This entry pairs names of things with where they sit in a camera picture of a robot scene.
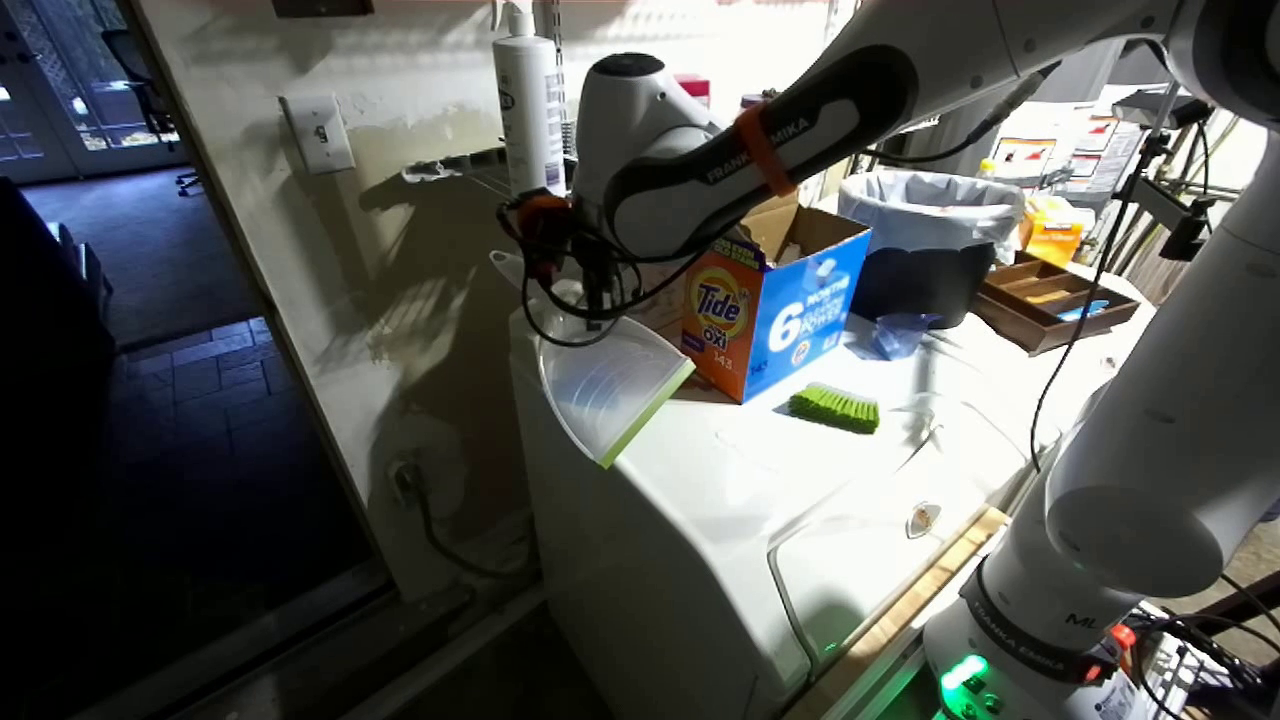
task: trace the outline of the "cardboard box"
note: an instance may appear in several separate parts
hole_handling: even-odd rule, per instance
[[[751,229],[784,206],[751,211],[748,230],[722,237],[688,272],[678,347],[731,399],[751,399],[844,338],[849,303],[866,258],[866,230],[852,218],[791,206],[784,237]]]

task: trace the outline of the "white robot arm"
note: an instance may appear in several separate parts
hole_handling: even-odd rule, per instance
[[[1184,89],[1280,126],[1272,0],[862,0],[791,89],[720,136],[658,78],[653,56],[598,59],[580,95],[571,205],[635,258],[688,257],[762,195],[1107,34],[1163,44]],[[1003,666],[1003,715],[1083,709],[1071,705],[1071,671],[1102,629],[1136,597],[1210,583],[1280,500],[1276,365],[1272,144],[1206,251],[1066,435],[1038,504],[1019,511],[963,598],[927,629],[933,661],[982,652]]]

